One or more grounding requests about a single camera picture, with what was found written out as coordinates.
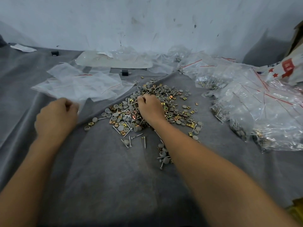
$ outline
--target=pile of hardware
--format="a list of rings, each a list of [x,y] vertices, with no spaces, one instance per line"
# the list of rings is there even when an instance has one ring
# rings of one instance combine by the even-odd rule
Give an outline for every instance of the pile of hardware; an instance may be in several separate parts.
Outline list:
[[[151,127],[141,116],[138,110],[138,102],[137,98],[140,95],[144,94],[154,94],[156,97],[161,101],[161,105],[163,106],[165,118],[170,123],[176,123],[177,125],[181,126],[188,126],[192,130],[188,133],[190,137],[194,140],[198,141],[197,135],[203,126],[202,122],[195,122],[194,118],[191,117],[192,114],[198,112],[197,109],[191,109],[190,106],[183,105],[182,110],[178,110],[176,106],[178,104],[175,103],[177,97],[182,100],[187,100],[187,97],[191,95],[188,89],[185,90],[178,90],[175,87],[168,87],[166,85],[159,84],[156,86],[153,84],[155,79],[151,79],[149,82],[144,84],[142,87],[138,86],[138,91],[134,92],[130,97],[125,98],[125,101],[122,101],[120,104],[115,104],[110,106],[109,108],[105,109],[105,112],[101,114],[102,118],[93,118],[92,122],[88,123],[85,126],[84,130],[89,131],[90,128],[99,120],[108,118],[110,119],[109,124],[112,124],[113,129],[117,131],[119,135],[122,135],[125,138],[129,132],[140,132],[142,129],[146,127]],[[127,139],[121,139],[123,144],[127,149],[132,147],[131,140],[136,137],[143,135],[143,133],[131,137]],[[144,148],[146,149],[146,137],[143,136],[142,140],[144,141]],[[162,162],[162,169],[163,164],[172,163],[170,156],[165,148],[165,145],[162,141],[161,144],[158,145],[158,150],[160,154],[160,161]]]

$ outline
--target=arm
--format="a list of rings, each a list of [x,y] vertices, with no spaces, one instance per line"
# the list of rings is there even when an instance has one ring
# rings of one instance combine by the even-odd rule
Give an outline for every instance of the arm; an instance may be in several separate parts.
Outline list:
[[[34,227],[56,153],[77,124],[78,105],[61,98],[37,115],[37,139],[0,193],[1,227]]]
[[[211,226],[299,226],[242,170],[168,123],[154,95],[138,97],[138,105]]]

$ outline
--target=gray cloth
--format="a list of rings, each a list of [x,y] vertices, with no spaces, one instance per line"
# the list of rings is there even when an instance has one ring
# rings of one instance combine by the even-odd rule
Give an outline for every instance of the gray cloth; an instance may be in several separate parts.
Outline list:
[[[80,54],[59,50],[60,56],[53,57],[50,49],[37,49],[23,53],[9,46],[0,48],[0,189],[36,137],[36,115],[54,100],[30,87],[49,78],[46,70],[58,62],[69,62]],[[121,78],[131,82],[136,79],[142,85],[150,76],[161,77],[145,70],[132,70],[130,76]],[[206,89],[195,88],[191,79],[178,73],[158,83],[190,90],[192,95],[186,101],[177,99],[176,103],[179,109],[185,104],[199,110],[193,115],[195,121],[204,123],[199,140],[248,173],[280,206],[288,206],[292,199],[303,196],[302,152],[262,154],[252,141],[241,141],[227,124],[214,118],[209,110],[210,100],[201,97]],[[100,117],[106,107],[121,102],[136,90],[133,87],[115,102],[87,101],[77,128],[57,155],[44,194],[40,225],[206,225],[175,166],[169,164],[162,171],[159,169],[160,139],[154,131],[143,130],[146,149],[138,137],[128,150],[108,119],[97,122],[89,132],[84,131],[93,117]],[[188,127],[178,128],[184,133],[191,131]]]

